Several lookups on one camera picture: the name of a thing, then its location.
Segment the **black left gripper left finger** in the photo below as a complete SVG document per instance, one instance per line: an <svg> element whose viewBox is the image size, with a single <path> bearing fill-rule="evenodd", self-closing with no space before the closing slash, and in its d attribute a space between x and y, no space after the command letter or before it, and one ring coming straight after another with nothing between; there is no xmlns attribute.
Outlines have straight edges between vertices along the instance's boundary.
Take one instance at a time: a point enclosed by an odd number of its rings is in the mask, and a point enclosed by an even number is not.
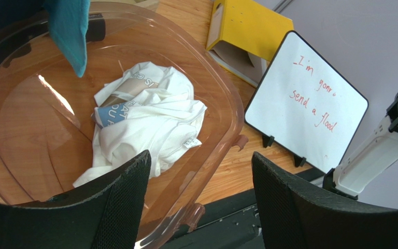
<svg viewBox="0 0 398 249"><path fill-rule="evenodd" d="M0 204L0 248L133 248L150 168L145 150L44 202Z"/></svg>

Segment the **navy blue t shirt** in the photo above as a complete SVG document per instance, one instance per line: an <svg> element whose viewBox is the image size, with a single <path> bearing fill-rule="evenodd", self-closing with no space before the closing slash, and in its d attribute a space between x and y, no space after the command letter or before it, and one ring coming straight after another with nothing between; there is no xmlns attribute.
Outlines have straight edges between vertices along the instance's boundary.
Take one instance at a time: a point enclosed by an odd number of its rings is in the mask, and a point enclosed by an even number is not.
<svg viewBox="0 0 398 249"><path fill-rule="evenodd" d="M0 0L0 30L15 22L27 19L45 9L51 1Z"/></svg>

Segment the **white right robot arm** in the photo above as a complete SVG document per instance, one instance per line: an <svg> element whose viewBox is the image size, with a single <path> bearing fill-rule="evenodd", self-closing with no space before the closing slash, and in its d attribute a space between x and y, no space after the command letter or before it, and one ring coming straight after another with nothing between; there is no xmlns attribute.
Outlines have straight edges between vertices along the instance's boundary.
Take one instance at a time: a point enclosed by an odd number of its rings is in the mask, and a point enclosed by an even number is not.
<svg viewBox="0 0 398 249"><path fill-rule="evenodd" d="M373 133L324 176L322 187L357 200L365 187L398 161L398 93Z"/></svg>

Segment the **white dry erase board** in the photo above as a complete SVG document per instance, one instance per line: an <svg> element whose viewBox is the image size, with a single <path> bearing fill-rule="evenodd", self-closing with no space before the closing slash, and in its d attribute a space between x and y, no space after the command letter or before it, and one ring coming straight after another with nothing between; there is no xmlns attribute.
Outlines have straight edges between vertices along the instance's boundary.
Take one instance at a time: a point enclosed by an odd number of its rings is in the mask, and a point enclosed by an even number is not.
<svg viewBox="0 0 398 249"><path fill-rule="evenodd" d="M337 167L368 100L295 31L275 53L245 122L322 172Z"/></svg>

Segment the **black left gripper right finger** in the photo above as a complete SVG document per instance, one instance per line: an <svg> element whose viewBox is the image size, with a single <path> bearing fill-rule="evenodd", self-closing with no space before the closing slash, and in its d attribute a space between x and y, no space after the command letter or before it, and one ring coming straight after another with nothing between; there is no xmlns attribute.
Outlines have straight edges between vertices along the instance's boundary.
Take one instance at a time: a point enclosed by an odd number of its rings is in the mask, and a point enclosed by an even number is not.
<svg viewBox="0 0 398 249"><path fill-rule="evenodd" d="M398 210L317 187L257 152L251 164L266 248L398 248Z"/></svg>

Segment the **turquoise t shirt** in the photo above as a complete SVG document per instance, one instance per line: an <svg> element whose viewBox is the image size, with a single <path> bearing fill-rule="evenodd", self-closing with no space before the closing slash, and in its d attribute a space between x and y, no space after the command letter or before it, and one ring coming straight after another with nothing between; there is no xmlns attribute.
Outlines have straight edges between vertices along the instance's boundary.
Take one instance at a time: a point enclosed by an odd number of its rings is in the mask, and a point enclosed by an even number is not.
<svg viewBox="0 0 398 249"><path fill-rule="evenodd" d="M86 33L89 25L88 0L45 1L49 14L49 34L62 54L81 78L87 66Z"/></svg>

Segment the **transparent brown plastic basket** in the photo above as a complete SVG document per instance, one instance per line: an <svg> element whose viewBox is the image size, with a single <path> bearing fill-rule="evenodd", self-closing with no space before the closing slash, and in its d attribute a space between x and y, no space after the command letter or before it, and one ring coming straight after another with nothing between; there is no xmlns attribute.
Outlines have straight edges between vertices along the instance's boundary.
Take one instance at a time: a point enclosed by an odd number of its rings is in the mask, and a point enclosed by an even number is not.
<svg viewBox="0 0 398 249"><path fill-rule="evenodd" d="M81 77L45 11L0 30L0 248L160 248L247 142L235 87L178 25L109 2L85 25Z"/></svg>

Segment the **white t shirt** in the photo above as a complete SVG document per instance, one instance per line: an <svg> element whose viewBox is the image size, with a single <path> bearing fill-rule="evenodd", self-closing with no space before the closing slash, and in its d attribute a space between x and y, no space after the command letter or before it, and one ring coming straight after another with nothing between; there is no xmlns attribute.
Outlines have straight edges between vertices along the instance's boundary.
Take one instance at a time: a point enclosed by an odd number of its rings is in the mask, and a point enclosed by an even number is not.
<svg viewBox="0 0 398 249"><path fill-rule="evenodd" d="M73 183L79 187L123 165L144 150L149 176L170 169L200 146L206 105L194 98L190 80L174 67L140 62L94 95L93 163Z"/></svg>

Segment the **yellow binder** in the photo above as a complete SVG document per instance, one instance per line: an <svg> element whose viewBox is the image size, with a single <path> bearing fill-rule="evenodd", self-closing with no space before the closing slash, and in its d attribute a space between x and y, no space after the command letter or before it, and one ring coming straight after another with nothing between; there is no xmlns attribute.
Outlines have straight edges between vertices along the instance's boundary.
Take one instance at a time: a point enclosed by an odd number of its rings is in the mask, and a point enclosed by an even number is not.
<svg viewBox="0 0 398 249"><path fill-rule="evenodd" d="M214 1L206 50L256 87L293 21L255 1Z"/></svg>

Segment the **wooden clothes rack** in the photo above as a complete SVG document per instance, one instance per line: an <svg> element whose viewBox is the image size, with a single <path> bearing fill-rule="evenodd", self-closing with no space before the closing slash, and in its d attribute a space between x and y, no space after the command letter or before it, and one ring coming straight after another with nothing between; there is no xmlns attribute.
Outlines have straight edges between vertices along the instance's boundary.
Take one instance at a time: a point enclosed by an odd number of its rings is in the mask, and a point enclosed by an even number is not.
<svg viewBox="0 0 398 249"><path fill-rule="evenodd" d="M159 0L91 0L91 2L123 3L146 8L151 11L156 11L160 3Z"/></svg>

